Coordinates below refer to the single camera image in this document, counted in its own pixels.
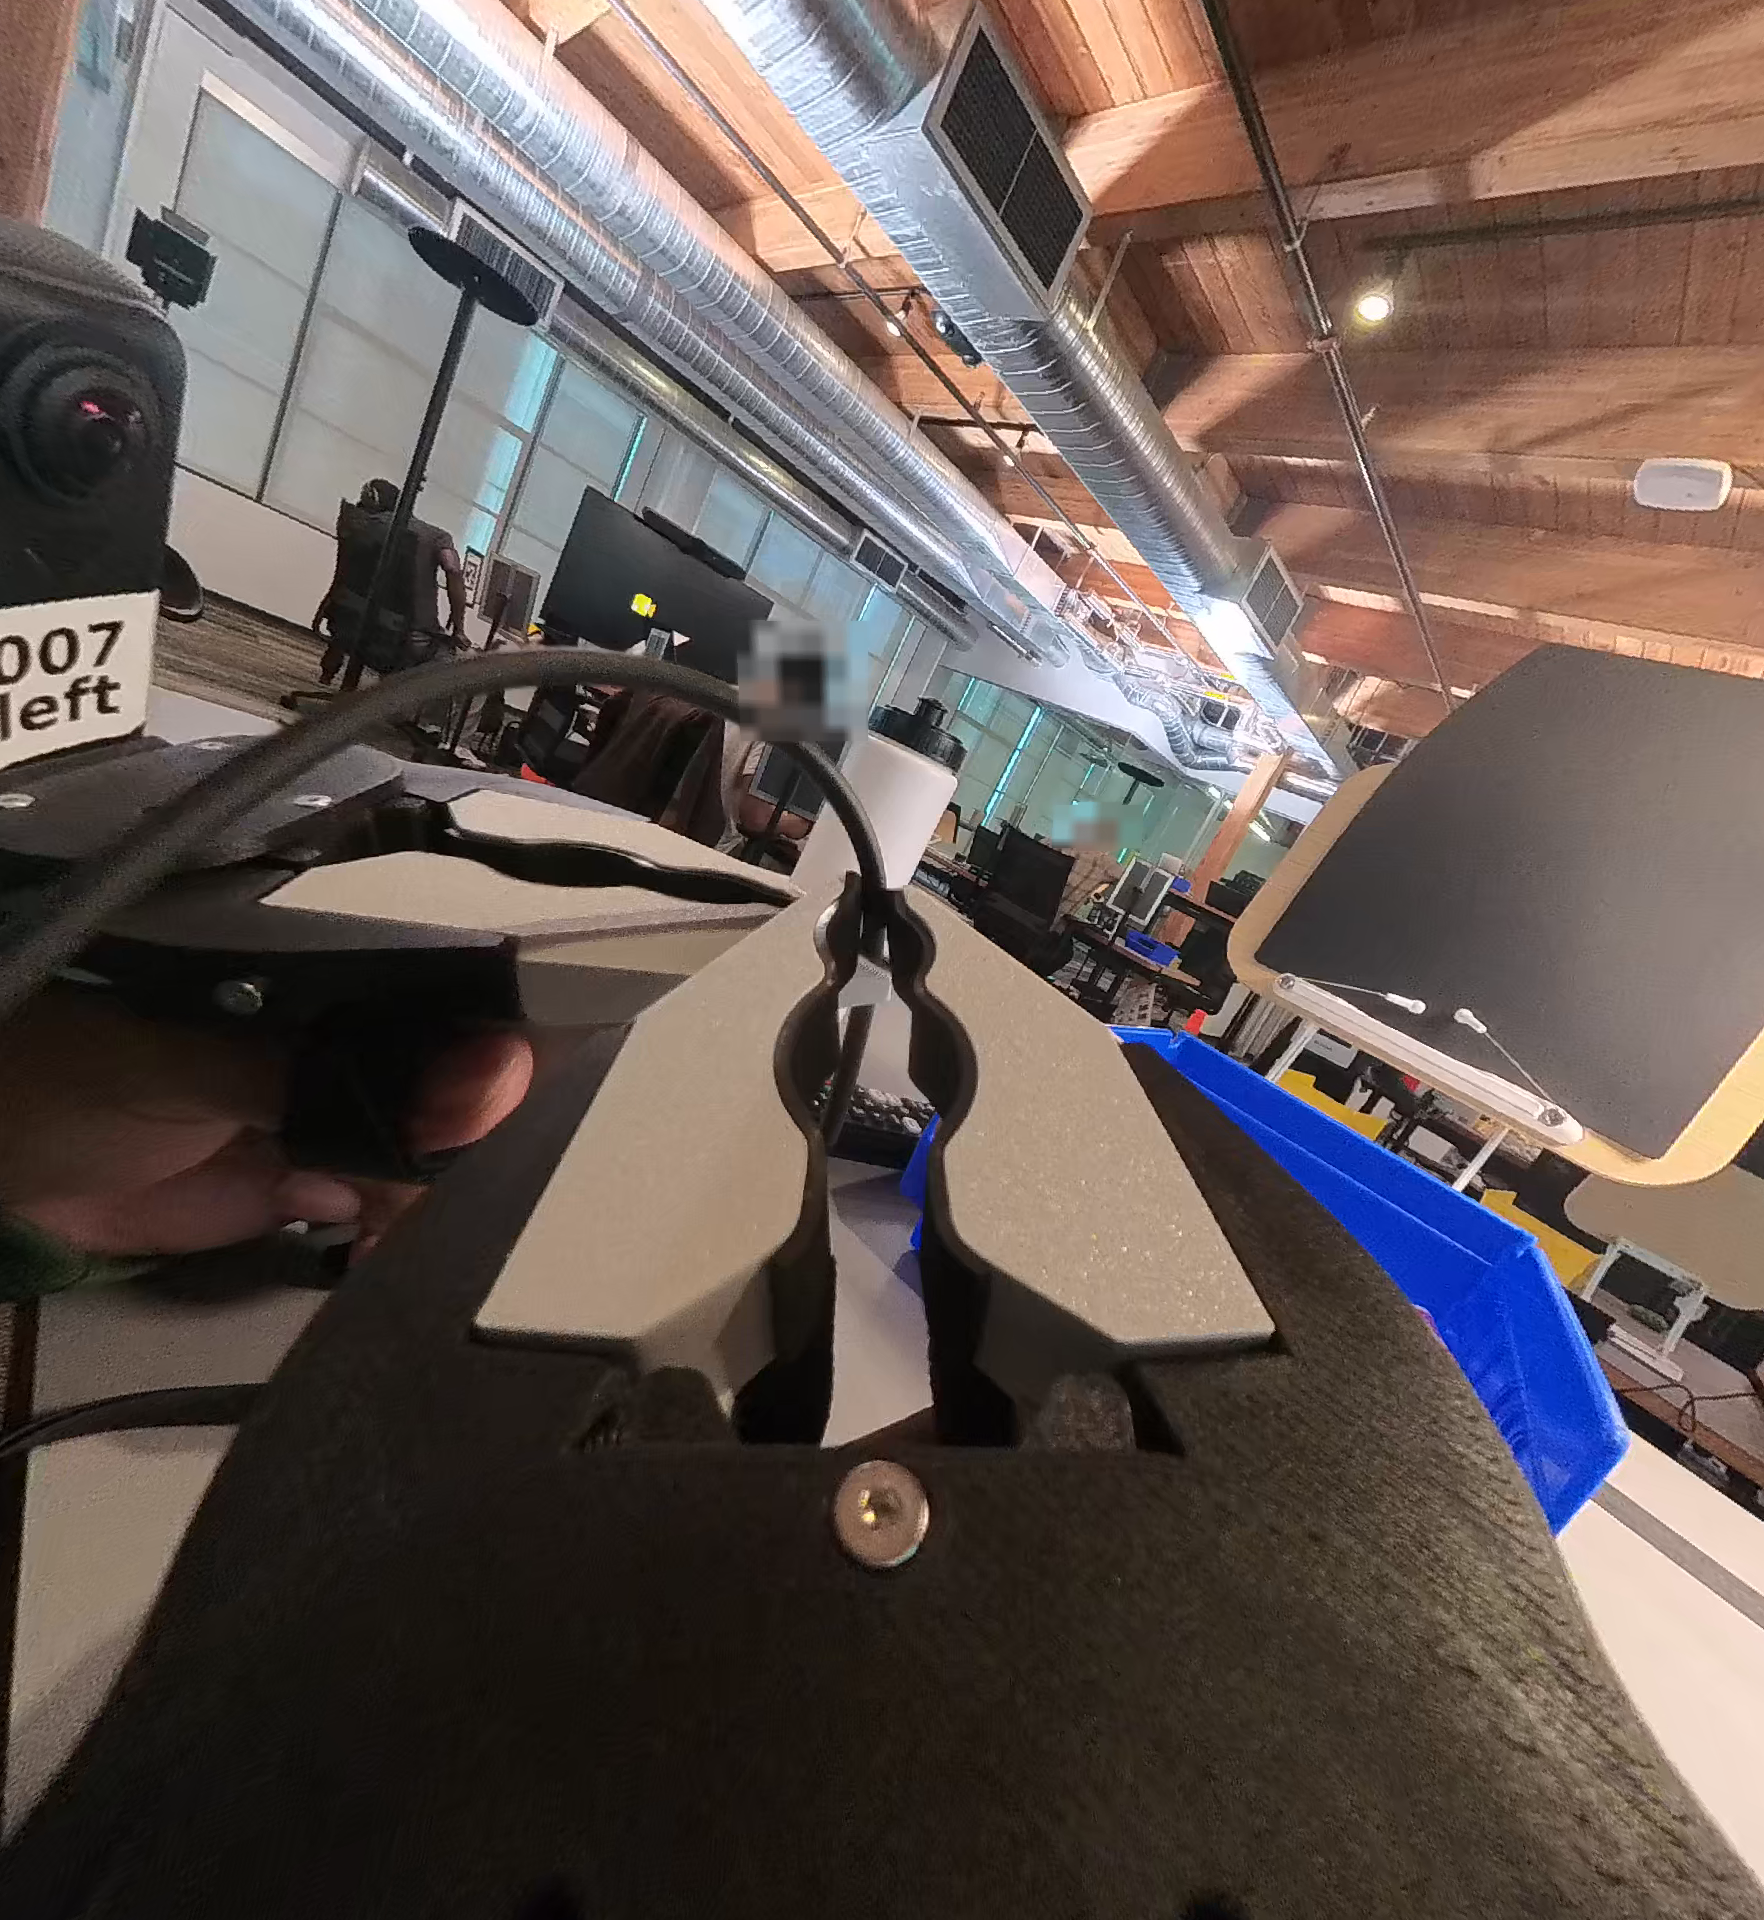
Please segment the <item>black remote control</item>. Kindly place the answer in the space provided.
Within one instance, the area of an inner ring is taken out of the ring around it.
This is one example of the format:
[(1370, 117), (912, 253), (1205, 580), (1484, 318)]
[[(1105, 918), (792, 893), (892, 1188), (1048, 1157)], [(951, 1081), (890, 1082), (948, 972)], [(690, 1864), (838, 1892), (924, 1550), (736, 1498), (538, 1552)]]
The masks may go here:
[(934, 1107), (916, 1095), (859, 1085), (841, 1131), (826, 1148), (837, 1160), (904, 1173), (936, 1119)]

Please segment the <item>large black monitor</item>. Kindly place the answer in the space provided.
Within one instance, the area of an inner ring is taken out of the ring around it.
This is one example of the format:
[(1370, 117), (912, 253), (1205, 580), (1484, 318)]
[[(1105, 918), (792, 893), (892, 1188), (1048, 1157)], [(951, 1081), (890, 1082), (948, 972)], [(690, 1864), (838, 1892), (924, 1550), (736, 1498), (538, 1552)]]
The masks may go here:
[(738, 563), (594, 487), (580, 494), (538, 612), (549, 646), (624, 654), (661, 631), (675, 638), (678, 664), (729, 683), (771, 617), (772, 601)]

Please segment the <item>blue plastic bin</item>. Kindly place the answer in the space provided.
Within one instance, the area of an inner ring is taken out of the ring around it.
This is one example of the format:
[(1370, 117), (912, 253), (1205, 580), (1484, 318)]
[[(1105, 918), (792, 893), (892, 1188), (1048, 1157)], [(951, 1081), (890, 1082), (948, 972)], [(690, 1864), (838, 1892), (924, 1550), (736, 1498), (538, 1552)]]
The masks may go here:
[(1271, 1350), (1126, 1374), (1151, 1454), (1187, 1450), (1212, 1507), (1301, 1550), (1563, 1530), (1629, 1431), (1534, 1242), (1200, 1038), (1108, 1049), (1278, 1322)]

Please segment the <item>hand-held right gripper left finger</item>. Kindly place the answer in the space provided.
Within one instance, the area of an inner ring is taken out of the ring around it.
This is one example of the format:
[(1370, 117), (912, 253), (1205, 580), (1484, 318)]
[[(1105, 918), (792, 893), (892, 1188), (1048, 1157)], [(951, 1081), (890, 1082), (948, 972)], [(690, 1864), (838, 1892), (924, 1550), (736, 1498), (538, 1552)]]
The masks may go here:
[(473, 1318), (503, 1351), (694, 1374), (748, 1442), (818, 1442), (837, 1261), (816, 1099), (861, 886), (774, 914), (630, 1024)]

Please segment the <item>silver spiral duct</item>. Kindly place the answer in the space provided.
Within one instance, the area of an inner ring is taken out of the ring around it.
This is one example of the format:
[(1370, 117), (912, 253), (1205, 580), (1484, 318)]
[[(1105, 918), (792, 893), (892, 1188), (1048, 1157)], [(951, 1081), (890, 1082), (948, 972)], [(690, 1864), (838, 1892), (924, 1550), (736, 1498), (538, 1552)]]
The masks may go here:
[(505, 6), (234, 10), (1019, 651), (1077, 658), (1060, 582), (1006, 519)]

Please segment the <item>person's left hand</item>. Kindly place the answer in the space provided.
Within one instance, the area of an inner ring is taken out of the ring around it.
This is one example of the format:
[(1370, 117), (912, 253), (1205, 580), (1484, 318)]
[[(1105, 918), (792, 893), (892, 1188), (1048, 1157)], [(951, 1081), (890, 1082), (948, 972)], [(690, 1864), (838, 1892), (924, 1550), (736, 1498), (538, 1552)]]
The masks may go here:
[(290, 1055), (143, 1021), (78, 988), (0, 1024), (0, 1209), (82, 1256), (221, 1251), (295, 1224), (375, 1244), (420, 1184), (302, 1170), (281, 1133)]

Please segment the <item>black light stand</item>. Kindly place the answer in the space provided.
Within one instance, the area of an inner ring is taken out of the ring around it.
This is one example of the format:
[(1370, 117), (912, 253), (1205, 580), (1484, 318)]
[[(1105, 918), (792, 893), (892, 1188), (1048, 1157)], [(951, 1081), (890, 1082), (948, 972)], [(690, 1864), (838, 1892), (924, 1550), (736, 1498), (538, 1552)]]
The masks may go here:
[[(471, 248), (466, 248), (453, 237), (438, 234), (431, 228), (411, 228), (410, 248), (416, 251), (416, 257), (420, 257), (434, 275), (438, 275), (441, 282), (457, 292), (457, 306), (447, 331), (445, 347), (441, 350), (438, 375), (431, 383), (430, 399), (424, 410), (424, 419), (416, 435), (411, 460), (406, 468), (406, 477), (402, 484), (396, 484), (400, 489), (394, 523), (397, 532), (407, 528), (410, 519), (418, 519), (418, 500), (427, 477), (440, 425), (456, 387), (456, 375), (460, 370), (475, 314), (486, 311), (517, 326), (530, 326), (536, 318), (535, 302), (523, 292), (523, 289), (519, 289), (489, 259)], [(322, 685), (318, 681), (310, 690), (292, 690), (279, 699), (279, 706), (289, 713), (305, 713), (312, 708), (326, 706), (340, 694), (356, 690), (367, 677), (386, 676), (390, 674), (371, 674), (359, 664), (351, 664), (335, 685)]]

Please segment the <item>dark brown office chair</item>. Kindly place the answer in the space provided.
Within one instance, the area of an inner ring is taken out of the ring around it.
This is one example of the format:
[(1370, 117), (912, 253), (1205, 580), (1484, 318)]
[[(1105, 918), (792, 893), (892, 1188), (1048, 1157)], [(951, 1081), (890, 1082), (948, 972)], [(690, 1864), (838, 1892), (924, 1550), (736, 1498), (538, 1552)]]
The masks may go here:
[(604, 702), (571, 790), (717, 848), (728, 828), (726, 742), (720, 713), (621, 690)]

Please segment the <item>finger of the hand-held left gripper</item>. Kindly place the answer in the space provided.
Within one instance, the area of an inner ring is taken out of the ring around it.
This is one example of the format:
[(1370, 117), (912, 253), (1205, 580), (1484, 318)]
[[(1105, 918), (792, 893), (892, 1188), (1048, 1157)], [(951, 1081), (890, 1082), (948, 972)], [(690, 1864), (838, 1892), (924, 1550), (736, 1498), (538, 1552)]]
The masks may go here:
[(271, 890), (285, 921), (359, 933), (406, 927), (505, 936), (525, 1012), (549, 1026), (632, 1021), (799, 900), (779, 881), (758, 900), (679, 900), (629, 886), (545, 886), (460, 857), (367, 857)]
[(444, 803), (444, 848), (559, 887), (640, 887), (710, 904), (790, 904), (790, 877), (619, 810), (479, 786)]

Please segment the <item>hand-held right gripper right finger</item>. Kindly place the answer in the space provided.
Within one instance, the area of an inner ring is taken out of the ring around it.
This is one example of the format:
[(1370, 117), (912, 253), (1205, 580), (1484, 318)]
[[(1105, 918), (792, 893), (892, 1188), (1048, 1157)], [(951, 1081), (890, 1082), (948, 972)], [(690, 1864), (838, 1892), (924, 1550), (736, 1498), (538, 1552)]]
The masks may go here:
[(1147, 1363), (1269, 1346), (1275, 1318), (1108, 1024), (917, 892), (890, 965), (937, 1119), (917, 1252), (937, 1437), (1016, 1443), (1062, 1380), (1129, 1397)]

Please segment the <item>black studio light panel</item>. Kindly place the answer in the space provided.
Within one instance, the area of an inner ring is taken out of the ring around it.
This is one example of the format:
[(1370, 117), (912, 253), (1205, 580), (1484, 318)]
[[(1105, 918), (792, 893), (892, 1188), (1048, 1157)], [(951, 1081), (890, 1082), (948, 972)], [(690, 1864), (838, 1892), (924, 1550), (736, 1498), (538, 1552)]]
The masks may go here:
[(124, 257), (162, 306), (195, 309), (211, 289), (210, 236), (175, 209), (132, 213)]

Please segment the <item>black wood-rimmed board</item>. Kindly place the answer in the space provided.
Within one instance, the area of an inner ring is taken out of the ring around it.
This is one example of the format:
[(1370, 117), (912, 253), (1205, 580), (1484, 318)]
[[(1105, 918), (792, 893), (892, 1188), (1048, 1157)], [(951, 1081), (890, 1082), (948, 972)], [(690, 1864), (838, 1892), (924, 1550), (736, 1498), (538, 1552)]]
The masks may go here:
[(1342, 782), (1250, 993), (1622, 1185), (1764, 1125), (1764, 681), (1544, 646)]

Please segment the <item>silver ventilation duct with vents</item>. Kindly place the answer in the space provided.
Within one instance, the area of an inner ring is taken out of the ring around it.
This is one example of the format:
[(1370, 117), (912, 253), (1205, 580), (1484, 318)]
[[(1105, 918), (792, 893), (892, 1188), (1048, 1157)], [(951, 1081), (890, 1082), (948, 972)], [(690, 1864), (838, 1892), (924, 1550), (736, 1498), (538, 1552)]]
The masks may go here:
[(982, 4), (950, 28), (884, 1), (710, 13), (1254, 708), (1322, 774), (1348, 774), (1313, 724), (1282, 563), (1230, 528), (1077, 285), (1087, 192), (1011, 39)]

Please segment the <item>white water bottle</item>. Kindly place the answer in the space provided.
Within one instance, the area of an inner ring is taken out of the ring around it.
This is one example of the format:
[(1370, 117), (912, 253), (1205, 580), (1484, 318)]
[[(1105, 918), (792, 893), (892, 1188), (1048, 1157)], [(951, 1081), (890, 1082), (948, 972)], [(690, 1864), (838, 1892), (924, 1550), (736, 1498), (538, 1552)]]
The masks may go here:
[[(966, 745), (948, 708), (922, 698), (916, 708), (875, 708), (867, 732), (847, 745), (841, 771), (875, 830), (883, 877), (893, 892), (914, 883), (919, 859), (956, 798)], [(799, 893), (841, 892), (856, 871), (847, 828), (829, 804), (803, 843), (792, 881)]]

